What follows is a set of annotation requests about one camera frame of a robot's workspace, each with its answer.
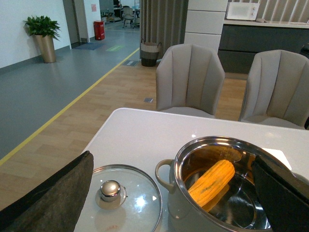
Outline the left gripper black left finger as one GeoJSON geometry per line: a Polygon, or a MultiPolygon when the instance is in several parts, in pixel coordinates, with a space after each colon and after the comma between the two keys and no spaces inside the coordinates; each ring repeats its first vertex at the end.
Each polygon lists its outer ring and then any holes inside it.
{"type": "Polygon", "coordinates": [[[2,232],[72,232],[84,206],[94,168],[85,151],[0,212],[2,232]]]}

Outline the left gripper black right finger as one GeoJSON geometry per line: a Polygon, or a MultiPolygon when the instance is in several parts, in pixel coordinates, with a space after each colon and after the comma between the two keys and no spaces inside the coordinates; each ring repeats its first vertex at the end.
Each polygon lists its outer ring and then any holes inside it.
{"type": "Polygon", "coordinates": [[[252,162],[258,200],[274,232],[309,230],[309,185],[284,165],[257,156],[252,162]]]}

